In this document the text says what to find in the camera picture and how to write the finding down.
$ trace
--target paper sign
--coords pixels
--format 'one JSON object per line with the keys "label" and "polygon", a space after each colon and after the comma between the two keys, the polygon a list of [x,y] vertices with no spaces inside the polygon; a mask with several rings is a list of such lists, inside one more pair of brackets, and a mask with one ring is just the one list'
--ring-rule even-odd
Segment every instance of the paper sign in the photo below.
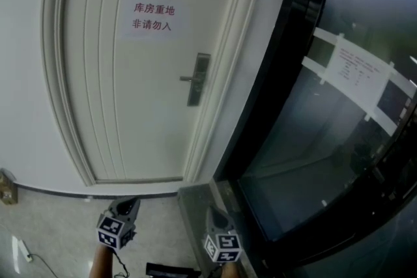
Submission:
{"label": "paper sign", "polygon": [[373,117],[392,70],[386,62],[338,36],[323,79]]}
{"label": "paper sign", "polygon": [[119,39],[180,38],[189,26],[190,13],[181,0],[121,0]]}

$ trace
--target white door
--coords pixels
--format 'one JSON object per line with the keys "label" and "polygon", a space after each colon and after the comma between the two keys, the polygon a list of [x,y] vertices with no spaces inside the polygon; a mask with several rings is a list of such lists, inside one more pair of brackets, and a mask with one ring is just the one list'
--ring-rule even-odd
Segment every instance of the white door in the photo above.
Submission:
{"label": "white door", "polygon": [[[193,180],[252,3],[65,0],[66,86],[96,182]],[[190,106],[180,77],[199,54],[210,61]]]}

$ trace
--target metal door handle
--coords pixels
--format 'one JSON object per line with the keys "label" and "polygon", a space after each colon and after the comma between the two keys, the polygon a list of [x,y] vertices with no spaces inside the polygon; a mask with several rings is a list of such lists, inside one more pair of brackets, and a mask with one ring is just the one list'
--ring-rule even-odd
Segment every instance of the metal door handle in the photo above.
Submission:
{"label": "metal door handle", "polygon": [[194,74],[192,77],[181,76],[181,81],[191,83],[190,94],[188,95],[188,103],[190,107],[199,105],[201,93],[203,92],[204,82],[209,69],[210,55],[199,53],[195,62]]}

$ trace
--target sign on door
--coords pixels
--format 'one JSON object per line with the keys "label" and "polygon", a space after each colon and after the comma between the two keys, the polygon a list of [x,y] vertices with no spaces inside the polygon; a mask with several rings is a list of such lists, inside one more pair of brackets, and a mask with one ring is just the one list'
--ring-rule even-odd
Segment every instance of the sign on door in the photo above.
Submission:
{"label": "sign on door", "polygon": [[119,39],[180,38],[189,26],[190,13],[181,0],[121,0]]}

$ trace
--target door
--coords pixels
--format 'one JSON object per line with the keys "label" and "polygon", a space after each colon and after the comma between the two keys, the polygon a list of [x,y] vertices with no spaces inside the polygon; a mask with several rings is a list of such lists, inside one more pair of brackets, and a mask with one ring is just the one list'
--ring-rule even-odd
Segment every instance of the door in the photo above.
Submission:
{"label": "door", "polygon": [[92,183],[196,178],[252,3],[65,0],[68,104]]}
{"label": "door", "polygon": [[[277,270],[360,242],[410,202],[417,186],[417,0],[323,0],[311,5],[317,16],[297,6],[311,0],[291,1],[281,10],[291,18],[281,40],[270,42],[280,52],[265,63],[225,163],[264,241],[254,243]],[[352,262],[379,246],[367,243]],[[361,263],[361,277],[381,273],[386,252],[374,255],[373,264]],[[359,277],[359,269],[348,274],[335,263],[311,265],[320,267],[311,277],[330,268],[329,277]]]}

